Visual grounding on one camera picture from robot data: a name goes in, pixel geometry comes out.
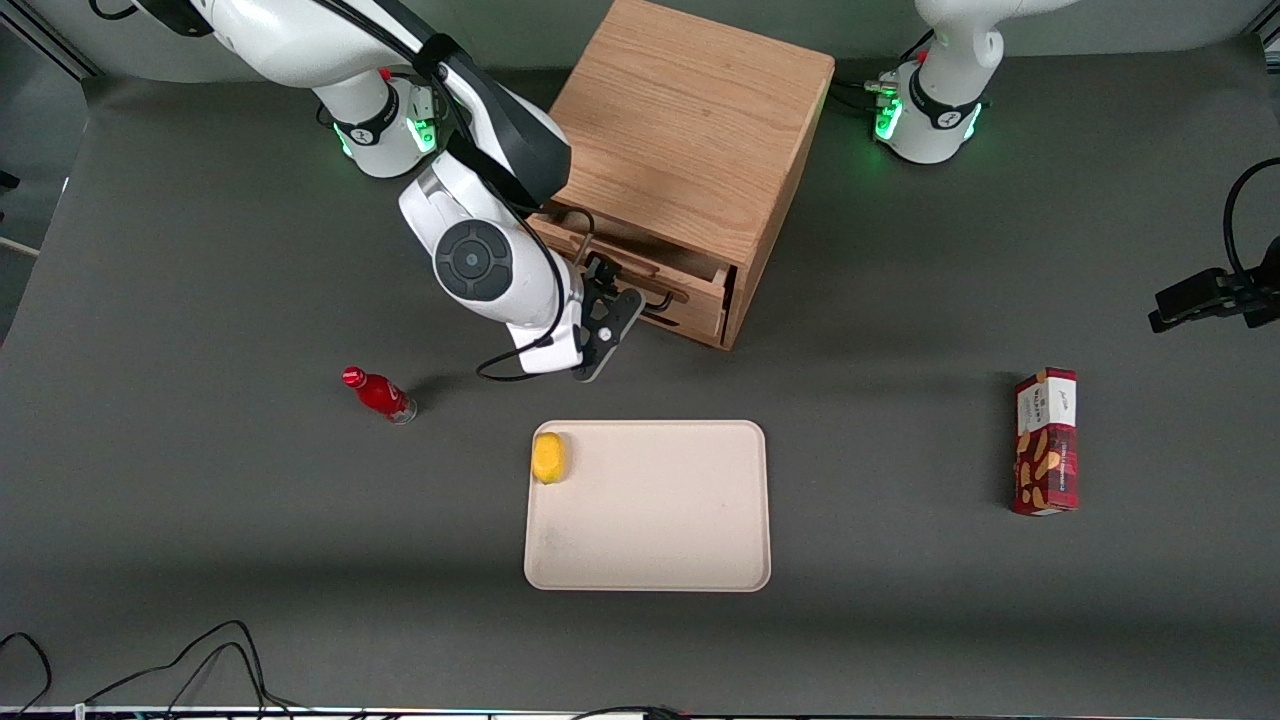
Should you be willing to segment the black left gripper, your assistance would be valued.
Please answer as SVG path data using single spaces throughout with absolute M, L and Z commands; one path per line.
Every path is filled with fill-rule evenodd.
M 1156 293 L 1156 309 L 1148 323 L 1156 334 L 1189 322 L 1243 314 L 1245 325 L 1257 329 L 1279 319 L 1279 245 L 1276 236 L 1267 246 L 1262 261 L 1244 270 L 1242 283 L 1251 301 L 1242 306 L 1242 290 L 1234 274 L 1222 268 L 1210 268 L 1169 286 Z

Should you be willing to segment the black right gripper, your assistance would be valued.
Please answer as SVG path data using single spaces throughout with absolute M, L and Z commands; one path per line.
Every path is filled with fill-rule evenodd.
M 635 288 L 617 291 L 620 265 L 612 259 L 589 256 L 582 269 L 582 361 L 572 369 L 580 383 L 595 380 L 635 322 L 645 310 L 644 295 Z

